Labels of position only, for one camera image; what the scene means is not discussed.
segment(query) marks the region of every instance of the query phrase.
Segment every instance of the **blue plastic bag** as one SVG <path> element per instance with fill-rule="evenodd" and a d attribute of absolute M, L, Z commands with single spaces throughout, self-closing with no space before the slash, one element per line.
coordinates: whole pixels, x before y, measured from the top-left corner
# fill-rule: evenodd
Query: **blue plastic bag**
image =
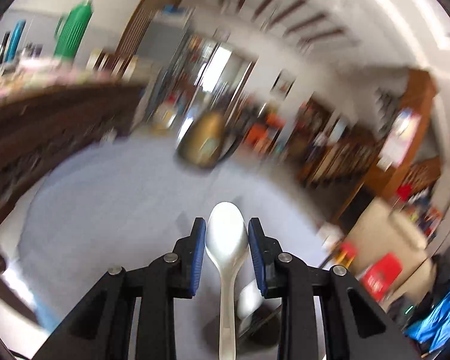
<path fill-rule="evenodd" d="M 445 345 L 450 338 L 450 290 L 430 315 L 408 327 L 405 335 L 420 343 L 433 338 L 430 352 Z"/>

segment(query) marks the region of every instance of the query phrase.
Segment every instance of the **gray tablecloth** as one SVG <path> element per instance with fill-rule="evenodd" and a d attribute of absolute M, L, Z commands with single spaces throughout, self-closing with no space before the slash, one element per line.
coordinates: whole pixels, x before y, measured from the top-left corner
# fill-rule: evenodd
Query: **gray tablecloth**
<path fill-rule="evenodd" d="M 325 257 L 315 224 L 271 181 L 273 167 L 229 160 L 210 173 L 183 168 L 169 138 L 134 137 L 90 147 L 61 164 L 31 204 L 19 243 L 24 277 L 41 302 L 62 319 L 108 267 L 148 265 L 208 220 L 219 202 L 233 202 L 246 222 L 258 216 L 266 235 L 317 266 Z M 254 277 L 249 258 L 235 293 Z M 207 337 L 219 315 L 220 278 L 206 256 L 193 300 L 175 301 L 178 358 L 217 358 Z M 276 349 L 247 358 L 275 358 Z"/>

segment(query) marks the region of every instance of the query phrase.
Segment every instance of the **white spoon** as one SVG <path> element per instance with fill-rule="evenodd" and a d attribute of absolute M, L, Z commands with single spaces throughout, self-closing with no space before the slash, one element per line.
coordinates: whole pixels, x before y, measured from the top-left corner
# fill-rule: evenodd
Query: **white spoon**
<path fill-rule="evenodd" d="M 248 255 L 248 233 L 240 210 L 222 202 L 211 211 L 205 233 L 205 249 L 220 273 L 219 360 L 235 360 L 235 309 L 233 287 L 236 274 Z"/>

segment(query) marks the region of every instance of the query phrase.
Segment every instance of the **green thermos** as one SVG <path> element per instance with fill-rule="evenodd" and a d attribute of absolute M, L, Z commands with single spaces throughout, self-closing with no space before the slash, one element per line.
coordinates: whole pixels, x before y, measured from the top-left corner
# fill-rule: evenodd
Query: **green thermos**
<path fill-rule="evenodd" d="M 92 0 L 83 1 L 74 7 L 68 16 L 63 15 L 55 29 L 56 48 L 54 56 L 66 59 L 74 59 L 78 47 L 82 41 L 83 34 L 87 29 L 90 17 L 92 17 Z M 67 18 L 60 35 L 58 35 L 60 24 Z"/>

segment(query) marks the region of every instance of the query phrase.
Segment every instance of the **screw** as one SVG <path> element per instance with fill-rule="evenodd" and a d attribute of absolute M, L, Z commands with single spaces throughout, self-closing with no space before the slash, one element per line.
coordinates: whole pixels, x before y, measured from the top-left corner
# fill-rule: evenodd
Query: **screw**
<path fill-rule="evenodd" d="M 280 253 L 278 255 L 278 259 L 282 263 L 289 263 L 290 261 L 292 261 L 292 255 L 290 253 Z"/>
<path fill-rule="evenodd" d="M 347 269 L 341 265 L 334 266 L 333 270 L 334 270 L 334 274 L 339 275 L 339 276 L 345 276 L 345 274 L 347 273 Z"/>
<path fill-rule="evenodd" d="M 179 259 L 176 253 L 167 253 L 165 256 L 163 256 L 163 259 L 166 263 L 174 263 L 176 260 Z"/>
<path fill-rule="evenodd" d="M 121 271 L 122 271 L 122 267 L 117 266 L 117 265 L 114 265 L 111 268 L 108 268 L 108 270 L 107 270 L 108 274 L 112 275 L 112 276 L 119 274 Z"/>

